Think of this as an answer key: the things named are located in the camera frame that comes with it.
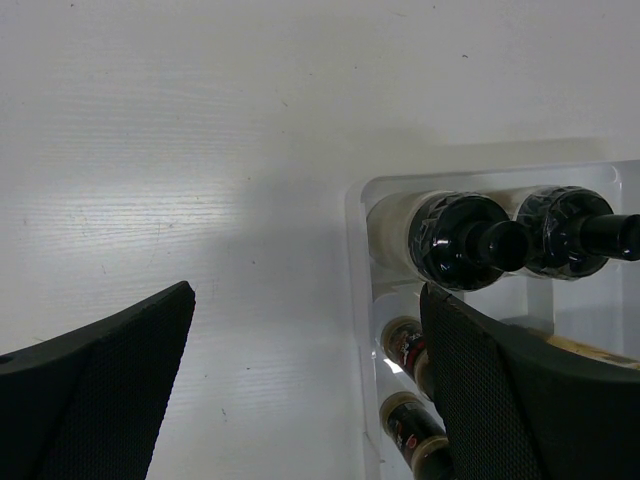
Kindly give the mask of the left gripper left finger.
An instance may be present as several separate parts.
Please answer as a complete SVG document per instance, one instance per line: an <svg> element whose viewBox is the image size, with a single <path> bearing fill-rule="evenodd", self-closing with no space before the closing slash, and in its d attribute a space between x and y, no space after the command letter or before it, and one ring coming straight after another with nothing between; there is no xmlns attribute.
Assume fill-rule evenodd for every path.
<svg viewBox="0 0 640 480"><path fill-rule="evenodd" d="M145 478L194 311L181 281L2 354L2 478Z"/></svg>

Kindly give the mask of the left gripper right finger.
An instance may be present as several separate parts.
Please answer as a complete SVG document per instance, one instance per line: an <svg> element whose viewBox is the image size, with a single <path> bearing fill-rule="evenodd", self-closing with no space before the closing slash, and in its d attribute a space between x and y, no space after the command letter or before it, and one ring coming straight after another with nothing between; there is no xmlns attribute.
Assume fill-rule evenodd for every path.
<svg viewBox="0 0 640 480"><path fill-rule="evenodd" d="M420 318L461 479L635 479L639 370L574 355L427 284Z"/></svg>

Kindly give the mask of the round stopper bottle white powder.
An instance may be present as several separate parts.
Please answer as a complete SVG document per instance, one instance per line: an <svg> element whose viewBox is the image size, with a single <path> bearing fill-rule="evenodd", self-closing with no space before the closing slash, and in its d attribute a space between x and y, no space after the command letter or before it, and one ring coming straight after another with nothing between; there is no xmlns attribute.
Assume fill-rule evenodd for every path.
<svg viewBox="0 0 640 480"><path fill-rule="evenodd" d="M454 291L488 287L523 268L531 254L528 230L472 192L389 195L370 210L367 234L380 266Z"/></svg>

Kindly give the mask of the black cap spice jar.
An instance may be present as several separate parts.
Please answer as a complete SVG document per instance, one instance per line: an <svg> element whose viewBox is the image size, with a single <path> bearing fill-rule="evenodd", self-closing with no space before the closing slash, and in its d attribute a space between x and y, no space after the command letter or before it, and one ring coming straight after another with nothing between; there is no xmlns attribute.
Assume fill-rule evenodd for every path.
<svg viewBox="0 0 640 480"><path fill-rule="evenodd" d="M435 404L435 375L426 337L419 320L400 316L381 330L378 406L396 393L416 395L427 409L439 415Z"/></svg>

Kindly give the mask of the tall gold band grinder bottle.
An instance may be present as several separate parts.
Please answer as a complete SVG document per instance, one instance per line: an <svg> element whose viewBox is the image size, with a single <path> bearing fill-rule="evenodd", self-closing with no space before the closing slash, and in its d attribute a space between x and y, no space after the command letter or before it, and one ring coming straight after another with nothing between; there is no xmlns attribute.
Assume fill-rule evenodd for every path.
<svg viewBox="0 0 640 480"><path fill-rule="evenodd" d="M570 352L574 355L627 369L640 369L639 361L636 359L615 354L592 345L576 342L559 335L548 334L538 329L526 328L526 331L536 337L541 338L546 344Z"/></svg>

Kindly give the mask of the round stopper bottle brown spice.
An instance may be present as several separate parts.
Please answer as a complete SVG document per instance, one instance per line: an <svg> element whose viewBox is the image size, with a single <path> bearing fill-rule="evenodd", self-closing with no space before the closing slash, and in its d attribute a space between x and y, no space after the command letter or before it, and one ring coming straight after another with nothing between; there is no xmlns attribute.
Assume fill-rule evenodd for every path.
<svg viewBox="0 0 640 480"><path fill-rule="evenodd" d="M525 275L574 281L595 274L612 259L639 259L639 216L615 213L593 190L516 189L507 193L504 208L531 236Z"/></svg>

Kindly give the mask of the dark spice jar black lid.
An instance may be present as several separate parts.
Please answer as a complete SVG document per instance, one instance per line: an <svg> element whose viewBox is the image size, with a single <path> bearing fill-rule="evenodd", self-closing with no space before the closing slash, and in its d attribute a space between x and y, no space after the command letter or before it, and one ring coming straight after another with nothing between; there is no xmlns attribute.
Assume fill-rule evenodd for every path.
<svg viewBox="0 0 640 480"><path fill-rule="evenodd" d="M379 411L381 425L417 480L456 479L446 432L408 391L392 394Z"/></svg>

